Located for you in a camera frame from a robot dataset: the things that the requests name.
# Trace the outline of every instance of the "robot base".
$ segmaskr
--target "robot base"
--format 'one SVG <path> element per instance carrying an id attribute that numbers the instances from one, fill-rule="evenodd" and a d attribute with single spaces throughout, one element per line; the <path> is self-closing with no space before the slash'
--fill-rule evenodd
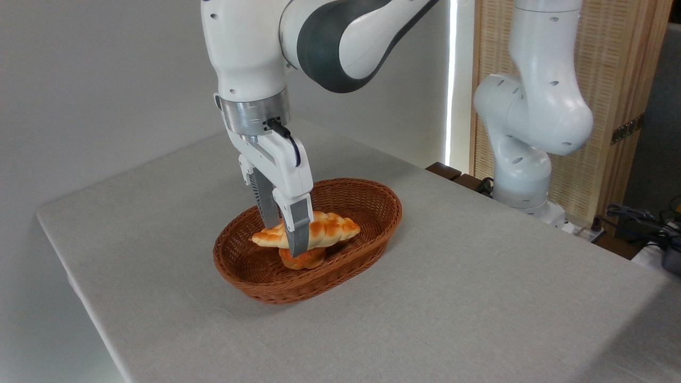
<path id="1" fill-rule="evenodd" d="M 518 209 L 527 215 L 532 215 L 534 218 L 540 219 L 547 224 L 561 229 L 562 231 L 572 234 L 575 226 L 571 224 L 565 217 L 565 210 L 560 207 L 560 205 L 554 204 L 553 202 L 546 201 L 543 204 L 529 208 L 529 209 Z"/>

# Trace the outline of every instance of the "metal hinge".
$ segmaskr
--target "metal hinge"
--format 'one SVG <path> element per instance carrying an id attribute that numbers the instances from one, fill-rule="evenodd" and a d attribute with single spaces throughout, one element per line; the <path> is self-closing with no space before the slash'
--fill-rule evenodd
<path id="1" fill-rule="evenodd" d="M 614 145 L 617 142 L 624 140 L 627 136 L 632 135 L 634 132 L 641 129 L 645 122 L 646 114 L 641 113 L 640 116 L 618 127 L 612 132 L 612 139 L 610 140 L 610 144 Z"/>

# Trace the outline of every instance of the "light strip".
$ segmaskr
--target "light strip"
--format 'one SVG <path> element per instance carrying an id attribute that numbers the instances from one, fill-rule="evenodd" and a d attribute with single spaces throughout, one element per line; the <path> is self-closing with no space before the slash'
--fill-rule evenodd
<path id="1" fill-rule="evenodd" d="M 449 2 L 449 71 L 447 73 L 447 117 L 445 120 L 445 165 L 452 156 L 452 108 L 454 107 L 454 68 L 456 66 L 456 13 L 458 1 Z"/>

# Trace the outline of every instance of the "bread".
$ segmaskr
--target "bread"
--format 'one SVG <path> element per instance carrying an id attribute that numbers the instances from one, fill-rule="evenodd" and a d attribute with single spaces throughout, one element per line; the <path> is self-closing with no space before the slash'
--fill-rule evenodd
<path id="1" fill-rule="evenodd" d="M 307 251 L 291 257 L 289 241 L 283 222 L 271 229 L 263 229 L 251 237 L 251 241 L 262 247 L 278 247 L 284 266 L 289 269 L 313 269 L 326 257 L 326 248 L 340 241 L 350 239 L 360 233 L 360 226 L 352 219 L 343 218 L 336 213 L 314 211 L 315 220 L 310 223 L 310 237 Z"/>
<path id="2" fill-rule="evenodd" d="M 326 258 L 326 248 L 317 247 L 308 250 L 295 258 L 291 257 L 291 250 L 279 249 L 279 256 L 281 257 L 281 262 L 283 262 L 284 266 L 289 269 L 313 269 L 324 262 L 324 258 Z"/>
<path id="3" fill-rule="evenodd" d="M 308 250 L 316 247 L 329 247 L 360 233 L 359 225 L 352 219 L 343 218 L 336 213 L 322 213 L 321 211 L 315 211 L 313 214 L 315 220 L 310 223 Z M 283 223 L 255 233 L 251 240 L 262 247 L 289 248 Z"/>

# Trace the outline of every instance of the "black cable bundle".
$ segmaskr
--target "black cable bundle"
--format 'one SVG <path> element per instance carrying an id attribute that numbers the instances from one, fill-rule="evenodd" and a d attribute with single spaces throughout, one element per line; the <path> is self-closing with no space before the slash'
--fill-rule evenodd
<path id="1" fill-rule="evenodd" d="M 636 237 L 635 241 L 645 240 L 649 242 L 646 246 L 654 245 L 660 247 L 662 250 L 672 249 L 674 251 L 681 251 L 681 230 L 677 225 L 670 225 L 672 221 L 681 223 L 681 214 L 676 212 L 674 201 L 681 199 L 681 196 L 676 196 L 669 201 L 669 210 L 661 211 L 658 217 L 655 217 L 649 211 L 644 209 L 632 209 L 631 207 L 609 204 L 606 210 L 608 217 L 619 217 L 623 219 L 622 225 L 615 224 L 603 217 L 600 217 L 605 223 Z M 672 213 L 671 219 L 664 219 L 664 213 Z M 641 226 L 652 229 L 652 232 L 640 232 L 629 227 L 624 227 L 628 222 L 635 221 Z"/>

